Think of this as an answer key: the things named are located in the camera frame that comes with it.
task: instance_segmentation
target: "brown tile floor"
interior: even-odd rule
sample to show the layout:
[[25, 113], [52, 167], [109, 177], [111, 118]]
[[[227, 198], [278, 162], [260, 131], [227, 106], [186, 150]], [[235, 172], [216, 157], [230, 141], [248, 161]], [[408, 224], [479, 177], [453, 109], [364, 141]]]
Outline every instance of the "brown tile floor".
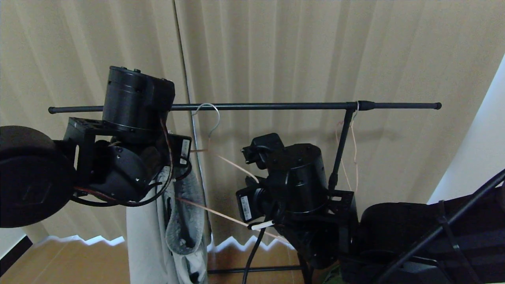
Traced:
[[[244, 267], [250, 250], [227, 247], [209, 254], [208, 269]], [[269, 251], [259, 248], [255, 266], [297, 265], [296, 252], [276, 244]], [[210, 275], [210, 283], [241, 283], [242, 273]], [[248, 283], [303, 283], [300, 271], [251, 272]], [[1, 278], [1, 284], [129, 283], [126, 243], [104, 242], [88, 246], [82, 241], [49, 240], [30, 248]]]

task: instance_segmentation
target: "wall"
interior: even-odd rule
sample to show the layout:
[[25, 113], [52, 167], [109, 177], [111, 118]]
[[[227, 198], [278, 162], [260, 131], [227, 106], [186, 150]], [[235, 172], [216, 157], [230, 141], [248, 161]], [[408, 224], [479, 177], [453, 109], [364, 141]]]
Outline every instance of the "wall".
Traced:
[[505, 58], [429, 204], [471, 194], [505, 168], [504, 106]]
[[0, 228], [0, 258], [4, 257], [24, 236], [26, 235], [21, 228]]

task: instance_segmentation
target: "curtain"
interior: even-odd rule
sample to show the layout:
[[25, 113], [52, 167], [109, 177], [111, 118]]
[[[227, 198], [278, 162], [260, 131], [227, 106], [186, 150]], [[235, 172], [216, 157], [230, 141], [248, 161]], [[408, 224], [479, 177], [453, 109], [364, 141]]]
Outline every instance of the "curtain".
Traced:
[[[504, 2], [176, 1], [194, 103], [442, 102], [435, 110], [359, 112], [359, 214], [380, 202], [426, 202], [451, 162], [505, 51]], [[313, 143], [333, 168], [344, 111], [223, 111], [211, 149], [254, 174], [240, 149], [277, 132]], [[216, 114], [199, 114], [206, 148]], [[199, 154], [208, 205], [239, 218], [244, 174]], [[355, 190], [354, 144], [344, 151]], [[339, 173], [337, 189], [349, 186]], [[245, 228], [210, 216], [214, 242]]]
[[[459, 147], [505, 52], [505, 3], [2, 1], [1, 125], [60, 139], [69, 116], [49, 106], [102, 105], [110, 65], [176, 85], [176, 103], [442, 102], [435, 110], [359, 112], [359, 212], [388, 201], [425, 202]], [[214, 112], [170, 114], [173, 132], [209, 146]], [[327, 177], [343, 111], [223, 111], [210, 148], [257, 175], [240, 152], [277, 132], [285, 145], [313, 143]], [[194, 154], [208, 206], [239, 218], [244, 174]], [[344, 151], [355, 190], [354, 144]], [[349, 186], [340, 170], [337, 189]], [[34, 239], [125, 235], [125, 210], [69, 203], [25, 228]], [[251, 232], [211, 216], [214, 242]]]

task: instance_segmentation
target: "curtain fold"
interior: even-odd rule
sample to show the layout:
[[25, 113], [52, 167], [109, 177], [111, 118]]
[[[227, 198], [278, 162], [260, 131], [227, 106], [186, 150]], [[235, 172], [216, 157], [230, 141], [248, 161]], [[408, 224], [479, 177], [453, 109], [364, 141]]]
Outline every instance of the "curtain fold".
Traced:
[[[193, 103], [442, 102], [434, 110], [359, 112], [359, 213], [380, 202], [426, 202], [473, 120], [505, 51], [504, 2], [176, 1]], [[313, 143], [333, 168], [344, 111], [223, 111], [210, 148], [254, 174], [240, 152], [279, 133]], [[199, 114], [203, 148], [215, 123]], [[244, 174], [199, 154], [208, 205], [239, 218]], [[354, 145], [343, 156], [355, 190]], [[337, 189], [348, 190], [340, 169]], [[211, 216], [214, 241], [250, 231]]]
[[[361, 213], [379, 202], [425, 202], [451, 162], [505, 53], [505, 2], [361, 1], [2, 1], [0, 124], [53, 139], [68, 117], [49, 106], [102, 105], [110, 65], [175, 83], [176, 103], [442, 102], [434, 110], [371, 110], [354, 123]], [[327, 177], [343, 111], [223, 111], [170, 114], [168, 127], [197, 136], [254, 174], [240, 152], [277, 132], [286, 145], [313, 143]], [[208, 153], [192, 156], [208, 206], [239, 218], [244, 174]], [[355, 190], [354, 144], [344, 151]], [[348, 190], [342, 169], [337, 189]], [[125, 210], [69, 203], [26, 228], [84, 239], [125, 235]], [[216, 244], [244, 243], [247, 229], [211, 216]]]

